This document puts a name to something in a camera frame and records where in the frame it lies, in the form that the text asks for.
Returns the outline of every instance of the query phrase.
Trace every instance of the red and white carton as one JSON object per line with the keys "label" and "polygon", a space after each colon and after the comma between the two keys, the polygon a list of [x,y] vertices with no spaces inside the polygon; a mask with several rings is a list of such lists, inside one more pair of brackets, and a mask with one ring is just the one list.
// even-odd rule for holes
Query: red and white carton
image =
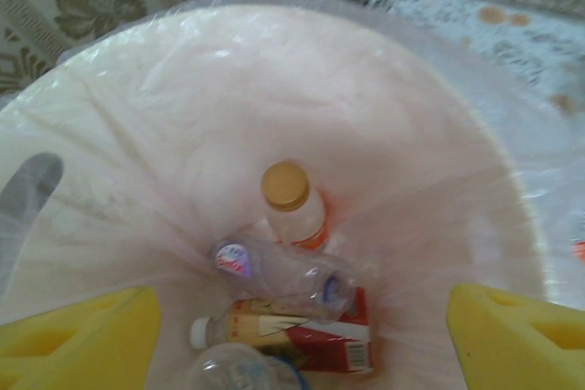
{"label": "red and white carton", "polygon": [[300,370],[368,373],[374,368],[366,292],[338,321],[321,323],[282,315],[278,302],[240,300],[231,308],[228,339],[280,356]]}

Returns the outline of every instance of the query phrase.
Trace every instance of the stain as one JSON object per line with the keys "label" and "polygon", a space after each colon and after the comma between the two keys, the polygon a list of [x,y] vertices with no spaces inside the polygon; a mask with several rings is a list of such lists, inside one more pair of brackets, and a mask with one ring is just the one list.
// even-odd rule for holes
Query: stain
{"label": "stain", "polygon": [[550,100],[569,116],[572,116],[578,111],[577,103],[568,93],[557,93],[556,95],[552,95]]}
{"label": "stain", "polygon": [[577,73],[579,67],[573,63],[565,63],[563,64],[563,70],[565,70],[568,73]]}
{"label": "stain", "polygon": [[574,250],[577,257],[585,262],[585,241],[575,244]]}
{"label": "stain", "polygon": [[478,18],[488,25],[499,25],[505,20],[505,12],[497,6],[484,6],[477,13]]}
{"label": "stain", "polygon": [[520,27],[528,26],[532,22],[532,19],[526,14],[512,14],[508,20],[512,25]]}

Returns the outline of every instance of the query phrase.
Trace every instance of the plastic bag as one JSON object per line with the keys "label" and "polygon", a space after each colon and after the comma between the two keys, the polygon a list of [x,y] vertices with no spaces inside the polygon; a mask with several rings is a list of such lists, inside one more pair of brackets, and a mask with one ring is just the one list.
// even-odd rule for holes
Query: plastic bag
{"label": "plastic bag", "polygon": [[573,141],[530,93],[345,1],[182,5],[86,48],[0,113],[0,186],[36,153],[64,163],[0,319],[154,285],[163,326],[146,388],[181,388],[188,325],[231,300],[208,249],[262,220],[261,174],[293,158],[327,197],[327,251],[362,273],[378,338],[374,375],[313,375],[314,388],[463,390],[445,324],[454,283],[585,306]]}

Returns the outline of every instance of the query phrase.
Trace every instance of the bottle label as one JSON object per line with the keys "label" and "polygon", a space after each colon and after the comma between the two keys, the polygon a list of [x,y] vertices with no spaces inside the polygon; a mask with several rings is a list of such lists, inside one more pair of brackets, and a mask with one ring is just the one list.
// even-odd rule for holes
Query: bottle label
{"label": "bottle label", "polygon": [[250,305],[252,311],[262,314],[280,314],[313,319],[324,319],[326,311],[319,312],[312,301],[296,300],[294,297],[285,297],[274,300],[254,299]]}
{"label": "bottle label", "polygon": [[327,230],[327,224],[323,223],[321,228],[312,236],[300,241],[293,241],[291,244],[296,247],[306,248],[307,250],[318,250],[324,245],[328,238],[329,232]]}
{"label": "bottle label", "polygon": [[216,267],[242,278],[252,278],[250,256],[241,244],[230,243],[220,248],[216,254]]}

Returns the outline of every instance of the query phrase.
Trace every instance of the bottle cap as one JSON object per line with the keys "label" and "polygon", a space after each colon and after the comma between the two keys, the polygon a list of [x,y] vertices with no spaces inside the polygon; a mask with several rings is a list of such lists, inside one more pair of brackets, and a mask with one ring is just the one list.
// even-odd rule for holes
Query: bottle cap
{"label": "bottle cap", "polygon": [[191,325],[191,331],[189,331],[189,341],[193,349],[207,349],[207,324],[211,320],[210,317],[203,319],[197,319]]}
{"label": "bottle cap", "polygon": [[281,212],[298,209],[309,198],[309,179],[304,169],[293,162],[279,162],[262,177],[262,194],[266,203]]}
{"label": "bottle cap", "polygon": [[323,305],[335,313],[347,311],[356,296],[356,280],[348,273],[336,271],[324,281]]}

